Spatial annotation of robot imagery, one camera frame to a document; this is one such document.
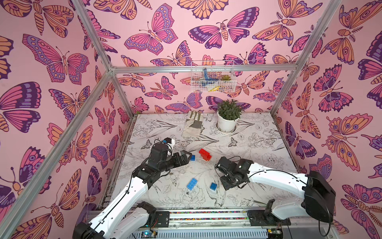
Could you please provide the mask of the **aluminium front rail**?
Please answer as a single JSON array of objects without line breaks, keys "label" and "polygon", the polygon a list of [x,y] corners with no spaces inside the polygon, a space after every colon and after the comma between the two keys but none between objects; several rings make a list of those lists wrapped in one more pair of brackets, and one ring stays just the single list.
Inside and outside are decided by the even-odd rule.
[{"label": "aluminium front rail", "polygon": [[[325,222],[318,222],[309,217],[292,217],[289,218],[290,226],[251,226],[249,218],[247,217],[247,212],[249,210],[262,210],[261,208],[255,209],[223,209],[223,210],[165,210],[170,212],[170,223],[167,228],[141,228],[146,230],[154,229],[180,229],[180,228],[196,228],[196,227],[207,227],[207,228],[264,228],[264,229],[275,229],[281,230],[286,227],[318,227],[323,230],[326,228],[332,228],[332,225]],[[117,216],[107,215],[105,212],[101,212],[100,215],[94,217],[88,222],[88,225],[92,230],[96,232],[103,232],[105,236],[106,233],[116,234],[118,231],[123,231],[124,229],[130,231],[136,231],[140,227],[138,226],[138,219],[142,219],[144,222],[148,218],[148,214],[155,213],[157,211],[164,211],[159,209],[146,209],[142,206],[136,207],[131,212],[122,214],[122,218],[118,219]]]}]

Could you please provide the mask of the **blue toy in basket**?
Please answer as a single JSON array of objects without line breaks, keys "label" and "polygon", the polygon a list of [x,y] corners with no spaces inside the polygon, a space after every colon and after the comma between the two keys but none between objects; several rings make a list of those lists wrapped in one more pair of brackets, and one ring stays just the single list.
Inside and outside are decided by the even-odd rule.
[{"label": "blue toy in basket", "polygon": [[203,80],[203,82],[202,82],[202,86],[203,86],[203,87],[206,87],[206,86],[209,85],[209,84],[213,84],[213,83],[215,83],[216,81],[219,80],[218,78],[210,77],[210,76],[208,75],[208,72],[207,72],[207,69],[206,69],[206,68],[203,69],[203,74],[204,74],[204,80]]}]

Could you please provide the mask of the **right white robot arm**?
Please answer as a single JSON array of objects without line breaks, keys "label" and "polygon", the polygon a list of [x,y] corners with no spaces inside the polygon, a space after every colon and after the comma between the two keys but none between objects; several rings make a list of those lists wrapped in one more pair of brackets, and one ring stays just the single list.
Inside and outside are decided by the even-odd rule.
[{"label": "right white robot arm", "polygon": [[290,217],[307,216],[319,222],[333,222],[336,193],[316,171],[309,174],[290,173],[251,160],[234,162],[226,157],[222,157],[215,168],[223,174],[220,180],[225,190],[235,187],[242,189],[252,182],[272,186],[295,196],[288,200],[269,200],[264,211],[248,213],[250,219],[267,225],[276,225]]}]

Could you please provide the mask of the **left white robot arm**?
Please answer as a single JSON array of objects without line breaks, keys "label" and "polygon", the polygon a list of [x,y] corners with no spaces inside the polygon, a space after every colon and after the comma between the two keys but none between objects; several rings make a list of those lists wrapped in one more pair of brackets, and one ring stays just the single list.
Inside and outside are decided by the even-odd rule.
[{"label": "left white robot arm", "polygon": [[163,172],[189,164],[192,153],[174,153],[165,143],[155,143],[149,156],[137,166],[129,182],[109,205],[89,223],[75,226],[75,239],[125,239],[143,226],[151,228],[157,222],[157,209],[138,200],[158,181]]}]

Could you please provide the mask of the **potted green plant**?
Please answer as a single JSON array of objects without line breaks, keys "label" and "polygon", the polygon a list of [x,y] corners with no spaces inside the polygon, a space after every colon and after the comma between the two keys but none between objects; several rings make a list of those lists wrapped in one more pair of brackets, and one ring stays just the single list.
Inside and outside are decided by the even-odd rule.
[{"label": "potted green plant", "polygon": [[233,132],[238,119],[241,117],[242,108],[235,100],[226,100],[218,104],[217,128],[221,132]]}]

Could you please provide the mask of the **red long lego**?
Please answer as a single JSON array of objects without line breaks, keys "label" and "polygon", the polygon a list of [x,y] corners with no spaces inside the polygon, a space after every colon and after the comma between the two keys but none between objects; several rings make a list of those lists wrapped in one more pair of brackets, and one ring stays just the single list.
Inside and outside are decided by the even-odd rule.
[{"label": "red long lego", "polygon": [[203,154],[210,154],[210,153],[202,148],[200,149],[199,154],[202,156]]},{"label": "red long lego", "polygon": [[212,158],[212,156],[211,156],[210,154],[203,154],[202,157],[203,157],[203,159],[204,159],[205,161],[210,161],[211,158]]}]

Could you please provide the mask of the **blue long lego left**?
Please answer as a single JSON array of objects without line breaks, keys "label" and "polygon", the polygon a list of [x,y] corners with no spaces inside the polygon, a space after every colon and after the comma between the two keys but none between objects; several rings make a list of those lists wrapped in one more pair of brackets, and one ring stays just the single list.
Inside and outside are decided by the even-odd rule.
[{"label": "blue long lego left", "polygon": [[198,181],[195,178],[191,179],[191,181],[187,185],[187,189],[192,191],[194,189],[194,187],[197,185],[197,183],[198,183]]}]

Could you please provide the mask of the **small blue lego near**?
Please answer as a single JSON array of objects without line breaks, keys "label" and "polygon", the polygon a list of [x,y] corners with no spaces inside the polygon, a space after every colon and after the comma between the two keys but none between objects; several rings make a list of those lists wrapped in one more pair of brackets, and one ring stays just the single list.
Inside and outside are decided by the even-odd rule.
[{"label": "small blue lego near", "polygon": [[215,183],[211,183],[211,185],[210,185],[210,190],[215,191],[216,189],[217,189],[217,184],[215,184]]}]

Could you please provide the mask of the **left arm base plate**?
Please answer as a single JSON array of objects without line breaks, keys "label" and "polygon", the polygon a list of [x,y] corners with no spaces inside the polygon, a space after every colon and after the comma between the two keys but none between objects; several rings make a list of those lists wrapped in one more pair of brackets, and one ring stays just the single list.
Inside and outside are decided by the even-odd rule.
[{"label": "left arm base plate", "polygon": [[148,214],[148,218],[144,222],[142,219],[138,219],[138,226],[140,228],[167,228],[170,223],[169,211],[157,211],[155,213]]}]

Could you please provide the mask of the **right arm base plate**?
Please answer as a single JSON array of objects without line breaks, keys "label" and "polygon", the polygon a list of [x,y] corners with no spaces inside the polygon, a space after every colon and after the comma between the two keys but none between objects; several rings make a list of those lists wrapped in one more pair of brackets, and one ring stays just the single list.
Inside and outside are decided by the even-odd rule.
[{"label": "right arm base plate", "polygon": [[281,220],[265,210],[249,210],[247,212],[251,226],[290,226],[290,219]]}]

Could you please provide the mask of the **red long lego top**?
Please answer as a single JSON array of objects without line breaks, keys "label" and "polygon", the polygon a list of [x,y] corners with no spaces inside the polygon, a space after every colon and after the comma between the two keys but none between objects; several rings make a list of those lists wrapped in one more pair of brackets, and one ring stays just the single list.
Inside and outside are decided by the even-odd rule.
[{"label": "red long lego top", "polygon": [[210,153],[202,148],[200,149],[199,154],[202,156],[203,154],[210,154]]}]

